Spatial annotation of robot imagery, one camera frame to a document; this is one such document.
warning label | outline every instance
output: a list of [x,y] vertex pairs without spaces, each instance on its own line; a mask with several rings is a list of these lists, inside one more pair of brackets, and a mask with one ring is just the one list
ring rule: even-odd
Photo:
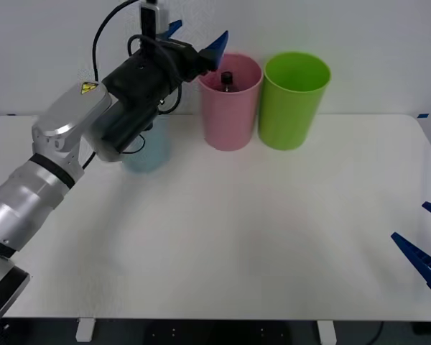
[[83,83],[81,86],[81,94],[84,95],[85,93],[94,90],[98,87],[98,84],[95,83]]

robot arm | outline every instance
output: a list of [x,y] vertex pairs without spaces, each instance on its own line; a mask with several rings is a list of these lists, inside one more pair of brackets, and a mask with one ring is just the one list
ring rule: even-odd
[[168,39],[167,12],[155,1],[142,4],[141,18],[146,36],[141,49],[102,83],[77,83],[56,100],[32,127],[33,156],[0,186],[0,317],[29,282],[29,274],[9,258],[84,175],[78,162],[81,138],[102,160],[119,161],[152,124],[160,100],[182,82],[218,67],[227,32],[196,52],[187,43]]

dark bottle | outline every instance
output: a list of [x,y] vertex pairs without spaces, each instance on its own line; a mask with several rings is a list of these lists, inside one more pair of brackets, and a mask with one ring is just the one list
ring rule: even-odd
[[231,72],[223,72],[221,74],[221,91],[222,92],[238,92],[238,88],[233,84],[233,74]]

bottle cap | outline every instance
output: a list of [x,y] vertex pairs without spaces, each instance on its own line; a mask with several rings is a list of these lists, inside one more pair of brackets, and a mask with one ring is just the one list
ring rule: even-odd
[[221,82],[224,85],[231,85],[233,84],[233,74],[229,71],[223,72],[221,74]]

black cable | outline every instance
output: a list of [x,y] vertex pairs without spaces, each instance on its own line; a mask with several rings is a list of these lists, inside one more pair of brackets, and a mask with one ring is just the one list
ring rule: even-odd
[[123,152],[122,155],[134,155],[135,153],[139,153],[141,152],[144,147],[145,147],[145,138],[142,136],[142,134],[139,134],[139,136],[142,138],[142,146],[140,149],[138,149],[137,151],[133,151],[133,152]]
[[168,110],[164,110],[164,111],[160,110],[158,112],[158,114],[159,115],[168,115],[168,114],[171,114],[175,109],[177,109],[177,107],[180,104],[180,100],[181,99],[182,99],[182,84],[179,84],[179,86],[177,87],[177,99],[175,100],[174,106],[172,106]]
[[381,323],[380,323],[380,327],[379,327],[379,330],[376,332],[376,334],[375,334],[375,337],[373,337],[372,338],[372,340],[370,340],[370,342],[368,342],[367,343],[367,345],[374,345],[375,344],[375,342],[377,341],[377,340],[379,340],[379,338],[380,338],[380,335],[381,335],[381,332],[383,331],[383,327],[385,326],[385,322],[384,321],[382,321]]
[[[96,58],[96,50],[97,50],[97,46],[98,46],[98,41],[99,41],[99,37],[101,36],[102,31],[104,30],[104,28],[106,27],[106,25],[108,24],[108,22],[110,22],[110,19],[113,18],[113,16],[115,14],[117,14],[118,12],[120,12],[122,9],[124,9],[126,6],[129,6],[130,4],[133,4],[134,2],[138,2],[139,0],[128,0],[125,1],[122,4],[119,4],[117,7],[115,7],[113,9],[112,12],[110,12],[108,14],[108,16],[103,20],[102,24],[100,25],[96,36],[94,36],[94,41],[93,41],[93,46],[91,48],[91,57],[93,59],[93,70],[94,70],[94,81],[99,82],[99,73],[98,73],[98,64],[97,64],[97,58]],[[86,169],[87,166],[91,163],[91,161],[94,159],[94,157],[96,156],[96,153],[93,152],[91,154],[91,156],[88,158],[88,160],[85,162],[85,164],[83,164],[83,169]]]
[[175,74],[174,77],[176,77],[177,81],[179,82],[179,86],[177,87],[177,99],[174,103],[174,106],[172,106],[170,109],[164,110],[164,111],[159,111],[159,113],[158,113],[159,115],[171,114],[175,109],[177,109],[177,107],[180,104],[180,100],[182,99],[182,84],[181,84],[181,82],[183,82],[183,80],[180,77],[179,70],[177,69],[177,66],[174,63],[174,60],[170,57],[170,55],[167,53],[167,51],[163,48],[163,46],[161,46],[161,44],[158,41],[153,40],[152,38],[150,38],[148,36],[144,36],[142,34],[141,35],[140,34],[138,34],[138,35],[134,34],[129,38],[129,40],[128,40],[128,54],[129,54],[129,56],[132,56],[131,45],[132,45],[132,42],[134,40],[144,40],[144,41],[147,41],[148,43],[154,45],[159,50],[159,52],[162,53],[166,57],[167,61],[171,65],[172,72],[174,72],[174,74]]
[[163,48],[163,46],[156,40],[153,40],[152,38],[148,37],[148,36],[144,36],[144,35],[140,35],[140,34],[133,34],[129,40],[128,40],[128,54],[129,56],[132,56],[132,48],[131,48],[131,44],[132,42],[134,42],[134,40],[143,40],[143,41],[147,41],[148,43],[154,45],[160,53],[162,53],[166,58],[167,58],[167,62],[170,63],[171,67],[172,67],[172,72],[174,72],[174,77],[176,77],[179,81],[179,83],[183,82],[183,79],[181,79],[180,77],[180,73],[179,70],[177,69],[177,66],[175,65],[174,60],[172,59],[172,57],[168,54],[168,52]]
[[89,156],[88,160],[82,166],[83,170],[87,168],[87,166],[89,165],[89,163],[91,163],[91,161],[94,159],[95,156],[96,156],[95,152],[91,153],[91,156]]

